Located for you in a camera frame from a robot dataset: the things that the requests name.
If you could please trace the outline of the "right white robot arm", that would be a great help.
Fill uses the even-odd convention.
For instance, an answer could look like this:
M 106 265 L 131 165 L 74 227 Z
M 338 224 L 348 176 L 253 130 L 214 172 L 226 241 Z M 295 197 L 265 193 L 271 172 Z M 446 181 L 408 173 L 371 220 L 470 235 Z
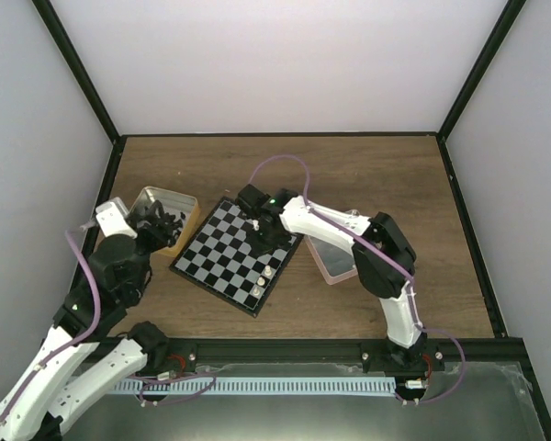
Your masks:
M 379 299 L 384 312 L 387 359 L 402 370 L 422 360 L 426 333 L 415 302 L 416 254 L 388 214 L 351 215 L 314 204 L 291 190 L 270 196 L 251 184 L 239 192 L 236 204 L 253 223 L 248 241 L 256 256 L 287 248 L 294 234 L 350 255 L 362 286 Z

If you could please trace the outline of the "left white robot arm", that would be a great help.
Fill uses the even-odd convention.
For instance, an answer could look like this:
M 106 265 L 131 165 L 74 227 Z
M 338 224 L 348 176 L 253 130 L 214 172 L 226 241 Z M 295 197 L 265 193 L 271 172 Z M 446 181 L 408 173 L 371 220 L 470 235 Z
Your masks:
M 184 219 L 165 211 L 161 202 L 132 214 L 113 198 L 78 228 L 97 227 L 104 235 L 89 256 L 66 231 L 83 274 L 57 310 L 38 353 L 0 401 L 0 440 L 60 440 L 117 382 L 168 363 L 168 337 L 153 323 L 140 322 L 84 374 L 73 376 L 128 309 L 140 303 L 152 280 L 152 254 L 177 243 Z

